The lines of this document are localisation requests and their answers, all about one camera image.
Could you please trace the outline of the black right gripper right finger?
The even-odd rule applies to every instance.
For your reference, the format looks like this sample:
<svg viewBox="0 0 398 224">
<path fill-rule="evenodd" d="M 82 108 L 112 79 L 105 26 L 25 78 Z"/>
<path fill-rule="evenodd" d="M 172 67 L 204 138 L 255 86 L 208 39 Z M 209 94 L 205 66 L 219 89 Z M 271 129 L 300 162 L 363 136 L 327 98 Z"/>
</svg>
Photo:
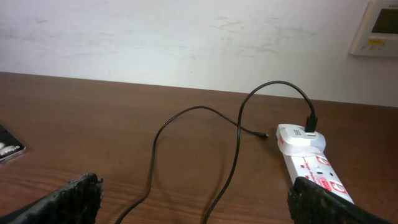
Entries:
<svg viewBox="0 0 398 224">
<path fill-rule="evenodd" d="M 287 203 L 295 224 L 390 224 L 304 177 L 295 179 Z"/>
</svg>

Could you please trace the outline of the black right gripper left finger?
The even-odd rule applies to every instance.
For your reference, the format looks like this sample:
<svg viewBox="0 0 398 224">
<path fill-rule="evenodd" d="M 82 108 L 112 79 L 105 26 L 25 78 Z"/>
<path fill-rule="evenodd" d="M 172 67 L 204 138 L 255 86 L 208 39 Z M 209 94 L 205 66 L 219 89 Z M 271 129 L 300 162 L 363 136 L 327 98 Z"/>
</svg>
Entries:
<svg viewBox="0 0 398 224">
<path fill-rule="evenodd" d="M 87 173 L 78 180 L 1 217 L 8 224 L 94 224 L 103 179 Z"/>
</svg>

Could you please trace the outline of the black smartphone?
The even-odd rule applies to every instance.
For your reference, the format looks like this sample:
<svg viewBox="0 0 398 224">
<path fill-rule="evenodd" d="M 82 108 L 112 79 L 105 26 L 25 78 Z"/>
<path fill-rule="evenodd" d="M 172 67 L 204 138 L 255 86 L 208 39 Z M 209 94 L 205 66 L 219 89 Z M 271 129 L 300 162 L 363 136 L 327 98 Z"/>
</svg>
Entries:
<svg viewBox="0 0 398 224">
<path fill-rule="evenodd" d="M 1 163 L 25 153 L 26 147 L 4 126 L 1 126 Z"/>
</svg>

